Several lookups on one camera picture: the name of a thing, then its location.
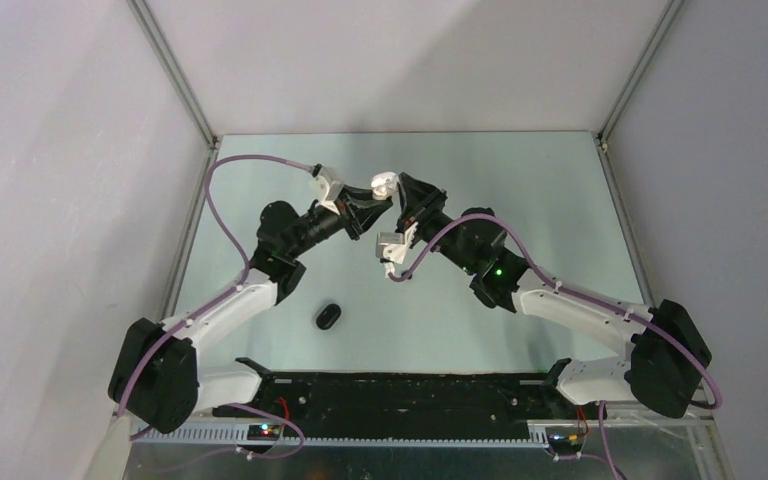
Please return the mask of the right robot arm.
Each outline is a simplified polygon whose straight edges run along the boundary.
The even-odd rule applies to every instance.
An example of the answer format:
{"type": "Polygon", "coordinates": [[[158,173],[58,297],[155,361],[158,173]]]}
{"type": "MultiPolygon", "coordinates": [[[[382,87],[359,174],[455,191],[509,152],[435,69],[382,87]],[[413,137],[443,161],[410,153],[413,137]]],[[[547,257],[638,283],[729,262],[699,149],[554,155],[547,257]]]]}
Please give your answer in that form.
{"type": "Polygon", "coordinates": [[[413,276],[417,262],[401,274],[395,267],[423,241],[424,255],[438,252],[470,276],[470,289],[486,307],[555,322],[611,351],[606,358],[561,359],[552,366],[541,392],[551,416],[566,418],[593,402],[636,401],[668,418],[683,417],[689,407],[721,405],[719,394],[710,403],[694,397],[702,384],[714,384],[707,371],[712,355],[681,304],[663,300],[652,307],[565,283],[538,266],[491,209],[468,209],[452,219],[443,211],[443,190],[405,173],[384,175],[373,192],[399,199],[395,241],[378,251],[391,280],[413,276]]]}

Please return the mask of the white earbud charging case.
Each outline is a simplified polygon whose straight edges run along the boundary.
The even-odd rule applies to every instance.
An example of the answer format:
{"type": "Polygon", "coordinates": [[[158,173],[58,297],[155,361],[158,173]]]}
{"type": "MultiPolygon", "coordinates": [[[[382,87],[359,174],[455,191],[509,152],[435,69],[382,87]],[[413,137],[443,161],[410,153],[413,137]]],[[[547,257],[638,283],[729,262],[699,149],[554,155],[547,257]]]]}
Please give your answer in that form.
{"type": "Polygon", "coordinates": [[[399,175],[392,171],[376,174],[371,179],[370,189],[375,200],[391,200],[399,190],[399,175]]]}

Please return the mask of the black charging case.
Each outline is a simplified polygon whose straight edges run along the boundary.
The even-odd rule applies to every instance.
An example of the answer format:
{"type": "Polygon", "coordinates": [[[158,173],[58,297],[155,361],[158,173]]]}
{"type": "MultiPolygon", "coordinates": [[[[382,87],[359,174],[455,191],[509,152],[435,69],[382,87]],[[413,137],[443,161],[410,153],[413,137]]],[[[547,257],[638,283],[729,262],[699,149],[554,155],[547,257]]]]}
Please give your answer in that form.
{"type": "Polygon", "coordinates": [[[336,303],[324,306],[315,318],[315,326],[320,330],[330,330],[342,315],[341,307],[336,303]]]}

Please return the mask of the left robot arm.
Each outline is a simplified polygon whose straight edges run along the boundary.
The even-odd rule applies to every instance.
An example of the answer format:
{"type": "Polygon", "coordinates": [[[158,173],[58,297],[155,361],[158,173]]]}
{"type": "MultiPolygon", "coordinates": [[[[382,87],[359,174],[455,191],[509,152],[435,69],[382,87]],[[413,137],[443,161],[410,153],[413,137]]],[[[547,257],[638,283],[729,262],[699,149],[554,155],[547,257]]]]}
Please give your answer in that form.
{"type": "Polygon", "coordinates": [[[340,232],[358,239],[392,204],[389,194],[345,186],[332,203],[313,203],[303,214],[285,201],[265,206],[247,272],[192,312],[161,322],[141,318],[128,328],[109,398],[160,433],[178,429],[194,412],[231,403],[252,416],[271,412],[276,390],[255,367],[241,360],[209,367],[205,354],[295,290],[306,271],[302,254],[340,232]]]}

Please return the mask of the aluminium frame rail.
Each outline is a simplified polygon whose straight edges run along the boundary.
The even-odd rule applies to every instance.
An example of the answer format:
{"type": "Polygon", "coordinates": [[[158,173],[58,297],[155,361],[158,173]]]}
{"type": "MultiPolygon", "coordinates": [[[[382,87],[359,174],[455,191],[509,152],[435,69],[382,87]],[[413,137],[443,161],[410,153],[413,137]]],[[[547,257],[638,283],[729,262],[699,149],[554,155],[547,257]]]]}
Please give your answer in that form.
{"type": "MultiPolygon", "coordinates": [[[[560,381],[557,382],[554,381],[554,378],[551,376],[546,375],[549,385],[554,388],[558,393],[560,393],[559,387],[560,387],[560,381]]],[[[642,390],[642,393],[644,393],[643,400],[639,400],[637,398],[634,398],[634,400],[608,400],[609,402],[628,402],[628,401],[637,401],[639,400],[639,403],[644,405],[649,410],[656,412],[657,414],[660,414],[667,418],[681,418],[684,416],[684,414],[687,412],[688,407],[691,405],[693,406],[701,406],[701,403],[698,405],[694,405],[693,400],[693,393],[690,393],[689,398],[681,398],[677,395],[673,395],[673,392],[667,393],[668,390],[666,390],[666,384],[657,382],[657,381],[646,381],[642,383],[640,386],[647,387],[646,389],[642,390]]],[[[289,420],[288,417],[281,417],[282,419],[289,420]]],[[[160,433],[156,430],[154,432],[157,432],[159,434],[166,434],[166,436],[177,434],[177,432],[187,433],[189,434],[189,438],[193,439],[208,439],[211,438],[208,436],[206,430],[206,427],[202,427],[200,430],[195,430],[193,433],[190,433],[192,429],[190,427],[183,426],[184,423],[176,430],[170,432],[170,433],[160,433]]],[[[309,441],[306,439],[305,443],[309,445],[313,444],[337,444],[337,445],[375,445],[375,444],[395,444],[395,445],[465,445],[465,446],[477,446],[480,444],[523,444],[523,443],[547,443],[547,440],[545,440],[545,434],[543,435],[543,438],[540,438],[538,434],[536,433],[536,427],[533,426],[533,423],[531,424],[529,428],[529,434],[530,437],[527,440],[501,440],[501,441],[480,441],[478,443],[467,443],[465,441],[393,441],[393,440],[375,440],[375,441],[360,441],[360,440],[350,440],[350,441],[337,441],[337,440],[312,440],[309,441]]]]}

